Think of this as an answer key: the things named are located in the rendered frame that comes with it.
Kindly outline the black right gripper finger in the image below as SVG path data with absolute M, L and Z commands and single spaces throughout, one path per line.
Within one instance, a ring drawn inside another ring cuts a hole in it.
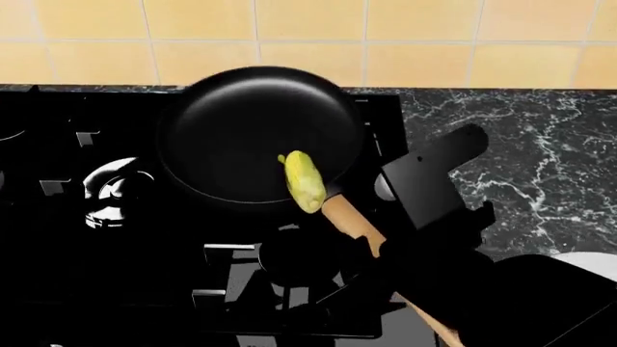
M 381 257 L 406 257 L 416 249 L 420 233 L 417 230 L 397 230 L 379 248 Z
M 372 253 L 345 257 L 343 275 L 344 286 L 332 298 L 332 315 L 383 315 L 406 307 L 391 300 L 388 271 Z

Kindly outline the black frying pan wooden handle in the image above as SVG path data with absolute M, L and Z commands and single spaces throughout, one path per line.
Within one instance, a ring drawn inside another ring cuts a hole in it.
M 293 68 L 225 71 L 183 92 L 157 129 L 165 178 L 160 210 L 194 243 L 196 288 L 203 281 L 204 245 L 261 244 L 288 225 L 338 231 L 322 212 L 304 213 L 291 198 L 277 158 L 294 150 L 309 155 L 327 187 L 372 225 L 411 229 L 400 204 L 374 190 L 382 167 L 408 152 L 397 97 L 356 97 Z M 343 235 L 342 278 L 344 258 L 360 253 L 359 244 Z M 335 340 L 273 339 L 281 347 Z

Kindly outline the black stove grate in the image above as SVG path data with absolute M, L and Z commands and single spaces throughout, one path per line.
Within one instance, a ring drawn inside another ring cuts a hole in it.
M 255 245 L 204 245 L 203 281 L 192 292 L 198 326 L 209 334 L 374 339 L 381 315 L 332 315 L 333 282 L 287 288 L 271 282 Z

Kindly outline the white plate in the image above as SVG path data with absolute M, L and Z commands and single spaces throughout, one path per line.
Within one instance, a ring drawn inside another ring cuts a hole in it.
M 617 282 L 617 254 L 571 252 L 551 257 Z

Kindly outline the black gas stove cooktop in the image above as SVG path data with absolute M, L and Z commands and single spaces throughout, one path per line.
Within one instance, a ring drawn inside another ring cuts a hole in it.
M 193 306 L 196 257 L 160 210 L 152 135 L 172 91 L 0 89 L 0 346 L 281 347 L 209 334 Z M 137 157 L 154 196 L 124 227 L 85 223 L 83 181 Z

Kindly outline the dark round gas burner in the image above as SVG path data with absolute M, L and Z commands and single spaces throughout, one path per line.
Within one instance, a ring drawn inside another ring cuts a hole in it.
M 344 246 L 344 235 L 331 227 L 288 225 L 263 240 L 258 262 L 281 287 L 326 285 L 340 272 Z

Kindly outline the yellow green corn cob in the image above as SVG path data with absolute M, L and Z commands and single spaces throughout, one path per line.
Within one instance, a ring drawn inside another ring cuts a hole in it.
M 327 191 L 320 172 L 311 158 L 300 150 L 278 155 L 283 165 L 287 190 L 305 213 L 316 213 L 324 203 Z

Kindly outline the shiny silver gas burner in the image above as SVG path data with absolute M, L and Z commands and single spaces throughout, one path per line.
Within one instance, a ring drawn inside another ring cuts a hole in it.
M 154 186 L 154 176 L 137 157 L 103 164 L 83 181 L 86 225 L 124 227 L 153 199 Z

